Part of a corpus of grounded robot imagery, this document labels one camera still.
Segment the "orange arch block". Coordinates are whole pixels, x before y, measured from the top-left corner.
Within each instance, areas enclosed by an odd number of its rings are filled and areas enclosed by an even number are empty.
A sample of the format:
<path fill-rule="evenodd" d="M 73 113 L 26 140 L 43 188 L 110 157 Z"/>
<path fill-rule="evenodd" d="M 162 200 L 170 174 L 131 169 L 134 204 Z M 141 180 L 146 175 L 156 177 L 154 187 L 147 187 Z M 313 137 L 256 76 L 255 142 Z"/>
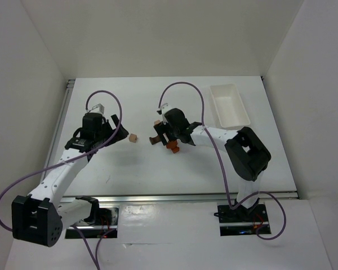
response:
<path fill-rule="evenodd" d="M 177 148 L 177 141 L 169 141 L 166 148 L 171 150 Z"/>

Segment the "small light wood cube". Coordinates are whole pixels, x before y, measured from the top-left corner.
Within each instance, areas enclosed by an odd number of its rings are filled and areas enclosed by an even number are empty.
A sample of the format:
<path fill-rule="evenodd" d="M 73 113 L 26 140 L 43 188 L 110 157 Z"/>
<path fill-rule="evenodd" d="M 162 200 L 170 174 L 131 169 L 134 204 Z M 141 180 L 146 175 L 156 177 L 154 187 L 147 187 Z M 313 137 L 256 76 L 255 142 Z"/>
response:
<path fill-rule="evenodd" d="M 138 140 L 138 136 L 137 136 L 136 134 L 131 133 L 131 134 L 129 135 L 129 138 L 128 138 L 128 139 L 129 139 L 130 142 L 136 143 L 137 140 Z"/>

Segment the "white plastic bin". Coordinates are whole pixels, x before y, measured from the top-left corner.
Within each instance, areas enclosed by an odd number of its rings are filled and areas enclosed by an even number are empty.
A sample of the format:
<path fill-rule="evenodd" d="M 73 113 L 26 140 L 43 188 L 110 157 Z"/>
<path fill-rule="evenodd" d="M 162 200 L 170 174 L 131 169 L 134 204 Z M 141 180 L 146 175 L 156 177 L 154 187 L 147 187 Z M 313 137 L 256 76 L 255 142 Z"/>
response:
<path fill-rule="evenodd" d="M 234 130 L 251 124 L 235 84 L 211 85 L 210 94 L 211 111 L 217 128 Z"/>

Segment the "orange triangular roof block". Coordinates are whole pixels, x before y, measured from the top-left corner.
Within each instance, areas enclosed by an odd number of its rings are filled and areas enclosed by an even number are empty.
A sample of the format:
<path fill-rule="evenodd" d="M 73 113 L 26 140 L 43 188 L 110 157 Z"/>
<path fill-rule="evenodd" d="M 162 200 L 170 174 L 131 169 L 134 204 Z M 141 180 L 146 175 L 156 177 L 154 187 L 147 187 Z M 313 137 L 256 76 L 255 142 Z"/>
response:
<path fill-rule="evenodd" d="M 172 149 L 172 152 L 175 154 L 175 153 L 177 153 L 177 152 L 179 152 L 180 151 L 180 148 L 179 147 L 175 147 L 175 148 L 173 148 Z"/>

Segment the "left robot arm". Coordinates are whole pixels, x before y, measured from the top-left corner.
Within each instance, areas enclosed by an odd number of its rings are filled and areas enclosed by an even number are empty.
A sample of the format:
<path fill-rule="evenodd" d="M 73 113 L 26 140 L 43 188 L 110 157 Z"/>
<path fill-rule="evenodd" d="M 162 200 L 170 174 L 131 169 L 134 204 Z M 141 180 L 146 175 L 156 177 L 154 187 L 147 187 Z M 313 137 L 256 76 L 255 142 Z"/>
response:
<path fill-rule="evenodd" d="M 54 246 L 64 229 L 79 220 L 89 224 L 99 218 L 99 201 L 80 195 L 62 206 L 61 199 L 78 173 L 103 147 L 128 136 L 116 114 L 108 120 L 101 112 L 88 112 L 82 126 L 65 144 L 59 162 L 50 168 L 44 180 L 26 196 L 17 196 L 12 204 L 12 235 L 17 240 L 46 247 Z"/>

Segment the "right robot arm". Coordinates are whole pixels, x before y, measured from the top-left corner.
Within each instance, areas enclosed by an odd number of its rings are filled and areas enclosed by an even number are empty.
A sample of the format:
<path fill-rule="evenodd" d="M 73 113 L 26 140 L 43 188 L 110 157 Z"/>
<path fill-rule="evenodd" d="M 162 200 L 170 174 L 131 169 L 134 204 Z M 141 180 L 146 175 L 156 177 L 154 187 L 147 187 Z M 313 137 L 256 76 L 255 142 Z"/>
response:
<path fill-rule="evenodd" d="M 150 139 L 151 144 L 162 142 L 172 152 L 177 152 L 177 142 L 181 141 L 192 146 L 212 147 L 217 154 L 228 154 L 240 179 L 231 210 L 242 220 L 249 218 L 259 204 L 260 178 L 272 158 L 256 133 L 250 127 L 224 130 L 196 121 L 190 123 L 180 109 L 168 104 L 157 113 L 162 121 L 154 125 L 157 136 Z"/>

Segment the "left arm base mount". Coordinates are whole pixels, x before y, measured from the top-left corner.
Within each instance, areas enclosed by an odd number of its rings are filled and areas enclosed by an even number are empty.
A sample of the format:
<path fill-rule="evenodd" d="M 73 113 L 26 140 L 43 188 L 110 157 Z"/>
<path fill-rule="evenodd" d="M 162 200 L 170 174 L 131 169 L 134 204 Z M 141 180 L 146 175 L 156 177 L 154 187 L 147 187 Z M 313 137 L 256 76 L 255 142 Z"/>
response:
<path fill-rule="evenodd" d="M 119 207 L 100 208 L 99 216 L 94 223 L 79 220 L 74 225 L 82 232 L 86 239 L 116 239 L 118 236 Z"/>

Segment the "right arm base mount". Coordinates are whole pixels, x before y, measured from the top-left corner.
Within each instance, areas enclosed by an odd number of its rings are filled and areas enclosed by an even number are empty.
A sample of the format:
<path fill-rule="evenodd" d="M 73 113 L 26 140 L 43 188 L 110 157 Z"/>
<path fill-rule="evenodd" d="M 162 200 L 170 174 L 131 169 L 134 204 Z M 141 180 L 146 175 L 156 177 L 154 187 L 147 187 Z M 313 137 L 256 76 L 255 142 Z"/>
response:
<path fill-rule="evenodd" d="M 264 204 L 257 205 L 249 215 L 231 210 L 228 205 L 218 205 L 214 216 L 219 220 L 220 236 L 255 235 L 257 229 L 259 234 L 271 234 Z"/>

